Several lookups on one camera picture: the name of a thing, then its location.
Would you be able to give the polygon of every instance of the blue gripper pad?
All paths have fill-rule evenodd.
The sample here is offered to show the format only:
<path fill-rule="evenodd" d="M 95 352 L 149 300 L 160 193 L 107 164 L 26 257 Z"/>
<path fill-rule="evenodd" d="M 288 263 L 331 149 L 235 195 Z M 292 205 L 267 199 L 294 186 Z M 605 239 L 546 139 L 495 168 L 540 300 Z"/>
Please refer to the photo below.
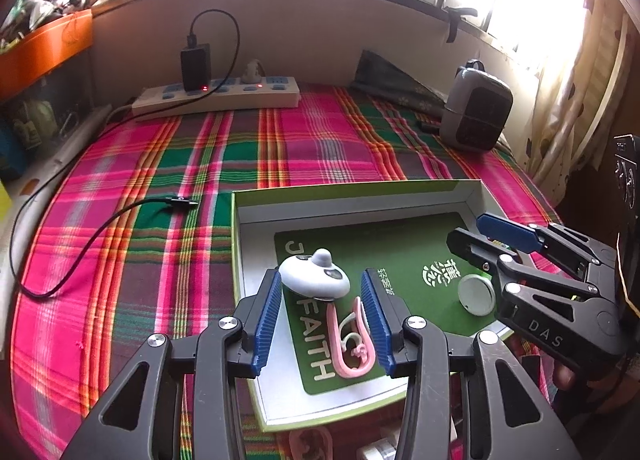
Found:
<path fill-rule="evenodd" d="M 484 213 L 476 220 L 476 226 L 489 240 L 498 240 L 524 253 L 529 254 L 542 249 L 542 242 L 534 229 L 501 216 Z"/>
<path fill-rule="evenodd" d="M 376 349 L 378 363 L 384 368 L 386 375 L 391 376 L 396 369 L 396 360 L 391 346 L 391 330 L 380 306 L 376 288 L 367 271 L 363 272 L 360 280 L 360 298 L 367 315 L 371 340 Z"/>
<path fill-rule="evenodd" d="M 260 314 L 260 319 L 258 320 L 258 325 L 255 330 L 254 358 L 251 361 L 251 368 L 255 376 L 259 376 L 260 371 L 267 364 L 281 300 L 282 279 L 280 278 L 280 273 L 276 272 L 273 275 L 273 280 L 271 281 L 269 292 L 266 295 L 262 313 Z"/>

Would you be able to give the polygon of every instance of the cardboard box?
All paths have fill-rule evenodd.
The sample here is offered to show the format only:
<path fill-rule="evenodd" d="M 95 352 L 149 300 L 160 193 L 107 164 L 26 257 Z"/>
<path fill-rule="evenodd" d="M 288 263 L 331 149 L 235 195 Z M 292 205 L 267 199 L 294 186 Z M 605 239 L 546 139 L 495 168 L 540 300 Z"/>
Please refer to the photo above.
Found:
<path fill-rule="evenodd" d="M 478 232 L 476 217 L 485 212 L 505 216 L 480 180 L 340 183 L 236 191 L 232 195 L 231 218 L 236 303 L 241 297 L 255 294 L 265 270 L 282 261 L 278 260 L 282 249 L 276 249 L 275 244 L 276 235 L 280 233 L 356 224 L 375 225 L 391 220 L 400 223 L 404 219 L 416 217 L 418 220 L 418 217 L 446 213 L 457 213 L 457 219 L 462 219 L 468 230 Z M 289 254 L 303 251 L 310 254 L 315 250 L 302 249 L 302 244 L 293 240 L 286 246 Z M 528 255 L 522 258 L 526 265 L 533 266 Z M 461 265 L 466 264 L 462 259 L 457 260 L 463 262 Z M 342 267 L 339 256 L 334 255 L 334 261 Z M 350 279 L 351 290 L 359 292 L 359 278 L 351 278 L 350 275 Z M 431 280 L 425 276 L 424 281 L 428 285 Z M 505 339 L 510 330 L 492 318 L 490 321 L 492 323 L 485 328 Z M 326 424 L 385 406 L 402 399 L 406 393 L 405 379 L 379 376 L 312 394 L 308 387 L 305 389 L 299 360 L 283 298 L 267 366 L 260 377 L 249 380 L 262 430 L 273 432 Z"/>

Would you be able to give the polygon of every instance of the orange container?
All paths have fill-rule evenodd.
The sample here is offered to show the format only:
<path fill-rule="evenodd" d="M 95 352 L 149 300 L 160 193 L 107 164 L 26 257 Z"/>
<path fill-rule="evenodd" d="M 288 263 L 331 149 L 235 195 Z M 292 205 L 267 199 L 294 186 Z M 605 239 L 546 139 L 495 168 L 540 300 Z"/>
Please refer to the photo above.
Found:
<path fill-rule="evenodd" d="M 0 101 L 12 98 L 93 43 L 91 10 L 59 18 L 0 54 Z"/>

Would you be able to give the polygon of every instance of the wire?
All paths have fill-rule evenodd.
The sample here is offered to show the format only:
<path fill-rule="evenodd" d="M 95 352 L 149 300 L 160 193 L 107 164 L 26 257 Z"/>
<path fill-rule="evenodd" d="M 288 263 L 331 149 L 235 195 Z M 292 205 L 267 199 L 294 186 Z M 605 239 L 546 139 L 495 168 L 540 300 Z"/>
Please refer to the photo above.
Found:
<path fill-rule="evenodd" d="M 164 203 L 164 204 L 168 204 L 171 206 L 177 206 L 177 205 L 184 205 L 184 206 L 195 206 L 198 203 L 182 198 L 182 197 L 148 197 L 148 198 L 142 198 L 140 200 L 137 200 L 135 202 L 130 203 L 129 205 L 124 206 L 122 209 L 120 209 L 119 211 L 116 211 L 114 214 L 112 214 L 104 224 L 102 224 L 100 227 L 97 228 L 97 230 L 95 230 L 94 234 L 91 236 L 91 238 L 89 238 L 87 240 L 87 243 L 84 244 L 84 247 L 82 247 L 82 250 L 80 251 L 80 254 L 78 254 L 78 257 L 74 260 L 74 262 L 72 263 L 71 267 L 69 267 L 69 270 L 66 272 L 66 274 L 62 277 L 62 279 L 56 284 L 55 287 L 53 287 L 52 289 L 48 290 L 45 293 L 34 293 L 33 291 L 29 290 L 25 285 L 22 284 L 22 282 L 18 282 L 18 284 L 20 285 L 20 289 L 21 291 L 26 294 L 27 296 L 31 297 L 31 299 L 47 299 L 51 296 L 53 296 L 57 291 L 60 290 L 60 288 L 62 288 L 62 286 L 68 281 L 68 279 L 71 277 L 71 275 L 76 271 L 76 269 L 78 268 L 78 265 L 80 265 L 80 262 L 82 261 L 82 258 L 84 258 L 84 255 L 86 254 L 86 252 L 89 250 L 89 248 L 91 247 L 91 245 L 95 242 L 96 238 L 98 236 L 100 236 L 100 233 L 102 233 L 102 231 L 104 231 L 111 222 L 113 222 L 114 220 L 116 220 L 116 218 L 121 217 L 122 215 L 124 215 L 127 211 L 130 211 L 131 209 L 139 206 L 139 205 L 143 205 L 143 204 L 151 204 L 151 203 Z"/>
<path fill-rule="evenodd" d="M 191 26 L 190 26 L 190 29 L 189 29 L 190 35 L 193 35 L 193 27 L 194 27 L 194 24 L 195 24 L 196 20 L 198 18 L 200 18 L 203 14 L 209 13 L 209 12 L 221 13 L 221 14 L 231 18 L 231 20 L 234 23 L 234 27 L 236 28 L 236 50 L 234 51 L 234 58 L 233 58 L 233 60 L 231 62 L 231 65 L 229 66 L 229 70 L 227 71 L 226 76 L 220 81 L 220 83 L 218 83 L 218 85 L 215 88 L 212 88 L 212 90 L 210 90 L 209 92 L 207 92 L 204 95 L 201 95 L 201 96 L 198 96 L 196 98 L 184 101 L 184 102 L 179 103 L 179 104 L 174 104 L 174 105 L 171 105 L 171 106 L 168 106 L 168 107 L 160 108 L 158 110 L 152 110 L 150 112 L 145 112 L 145 113 L 142 113 L 142 114 L 135 114 L 135 115 L 126 117 L 122 121 L 117 122 L 116 124 L 111 126 L 109 129 L 107 129 L 104 132 L 100 133 L 92 141 L 89 141 L 88 144 L 84 145 L 84 147 L 82 147 L 71 159 L 69 159 L 69 161 L 64 166 L 62 166 L 59 170 L 57 170 L 57 172 L 54 173 L 51 177 L 49 177 L 49 179 L 47 179 L 38 189 L 36 189 L 33 193 L 31 193 L 30 197 L 18 209 L 18 212 L 15 215 L 14 223 L 13 223 L 12 228 L 11 228 L 11 234 L 9 236 L 9 268 L 11 269 L 11 274 L 14 277 L 14 280 L 16 281 L 16 283 L 18 283 L 19 288 L 27 296 L 30 296 L 31 294 L 34 294 L 34 293 L 29 291 L 18 280 L 18 274 L 17 274 L 17 272 L 15 270 L 15 267 L 14 267 L 14 236 L 15 236 L 15 229 L 16 229 L 16 227 L 18 225 L 18 221 L 20 220 L 20 215 L 22 214 L 24 209 L 27 207 L 27 205 L 29 205 L 31 203 L 31 201 L 33 201 L 33 199 L 36 198 L 51 182 L 56 180 L 62 173 L 65 172 L 66 169 L 68 169 L 74 162 L 76 162 L 76 159 L 79 159 L 82 156 L 82 154 L 84 154 L 85 151 L 87 151 L 89 149 L 89 147 L 91 145 L 93 145 L 94 143 L 96 143 L 100 139 L 106 137 L 107 135 L 109 135 L 111 132 L 113 132 L 117 128 L 119 128 L 119 127 L 123 126 L 124 124 L 129 123 L 129 122 L 131 122 L 131 121 L 133 121 L 135 119 L 139 119 L 140 117 L 144 117 L 144 116 L 148 116 L 148 115 L 152 115 L 152 114 L 159 114 L 159 113 L 162 113 L 162 112 L 166 112 L 166 111 L 172 110 L 174 108 L 190 105 L 190 104 L 195 103 L 197 101 L 201 101 L 202 99 L 204 99 L 206 97 L 209 97 L 211 94 L 215 94 L 215 92 L 217 92 L 220 89 L 220 87 L 222 87 L 222 85 L 225 84 L 226 80 L 229 79 L 229 77 L 231 76 L 231 73 L 233 72 L 233 69 L 236 66 L 236 61 L 238 60 L 238 52 L 240 51 L 240 26 L 238 25 L 238 21 L 236 20 L 236 18 L 231 13 L 223 11 L 222 9 L 207 9 L 207 10 L 197 14 L 196 17 L 193 19 L 193 22 L 191 22 Z M 115 110 L 113 110 L 107 116 L 107 119 L 106 119 L 107 122 L 109 121 L 109 119 L 114 117 L 116 114 L 118 114 L 118 113 L 120 113 L 122 111 L 125 111 L 125 110 L 129 110 L 129 109 L 130 109 L 129 105 L 116 108 Z M 33 297 L 33 299 L 45 299 L 43 297 L 36 297 L 36 296 L 30 296 L 30 297 Z"/>
<path fill-rule="evenodd" d="M 616 239 L 616 257 L 617 257 L 616 261 L 618 262 L 618 272 L 620 274 L 620 282 L 622 283 L 622 292 L 625 294 L 625 302 L 629 306 L 629 308 L 634 311 L 636 316 L 640 319 L 640 310 L 638 310 L 638 307 L 636 307 L 634 303 L 631 301 L 631 299 L 629 298 L 629 293 L 626 290 L 625 275 L 622 273 L 622 257 L 620 257 L 620 233 L 618 233 L 618 237 Z"/>

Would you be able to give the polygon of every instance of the black camera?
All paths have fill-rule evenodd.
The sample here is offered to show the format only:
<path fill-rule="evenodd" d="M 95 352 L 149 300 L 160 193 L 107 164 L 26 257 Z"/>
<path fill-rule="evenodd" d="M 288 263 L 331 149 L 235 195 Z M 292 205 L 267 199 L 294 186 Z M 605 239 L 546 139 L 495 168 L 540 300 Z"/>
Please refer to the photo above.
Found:
<path fill-rule="evenodd" d="M 613 138 L 616 152 L 616 182 L 624 202 L 625 222 L 618 235 L 616 248 L 621 274 L 616 275 L 616 291 L 620 309 L 620 326 L 637 343 L 640 342 L 640 234 L 637 224 L 638 161 L 640 137 L 621 135 Z"/>

